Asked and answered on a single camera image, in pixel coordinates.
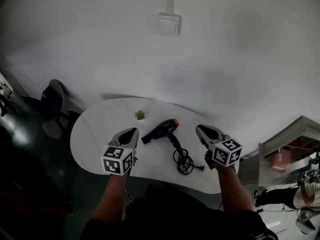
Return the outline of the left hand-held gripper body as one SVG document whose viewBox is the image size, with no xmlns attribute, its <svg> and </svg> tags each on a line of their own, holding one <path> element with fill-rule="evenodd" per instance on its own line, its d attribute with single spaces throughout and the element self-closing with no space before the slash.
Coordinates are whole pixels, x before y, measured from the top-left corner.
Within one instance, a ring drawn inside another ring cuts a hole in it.
<svg viewBox="0 0 320 240">
<path fill-rule="evenodd" d="M 127 174 L 137 161 L 138 138 L 139 130 L 136 127 L 115 134 L 100 157 L 103 172 L 118 176 Z"/>
</svg>

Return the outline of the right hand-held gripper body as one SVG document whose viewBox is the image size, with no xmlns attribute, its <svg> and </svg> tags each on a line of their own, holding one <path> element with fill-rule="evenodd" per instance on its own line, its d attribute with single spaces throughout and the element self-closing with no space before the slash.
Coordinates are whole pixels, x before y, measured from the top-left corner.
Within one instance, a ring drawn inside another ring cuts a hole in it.
<svg viewBox="0 0 320 240">
<path fill-rule="evenodd" d="M 216 164 L 233 167 L 240 159 L 243 146 L 235 138 L 206 124 L 198 124 L 195 131 L 200 142 L 207 149 L 204 160 L 211 170 Z"/>
</svg>

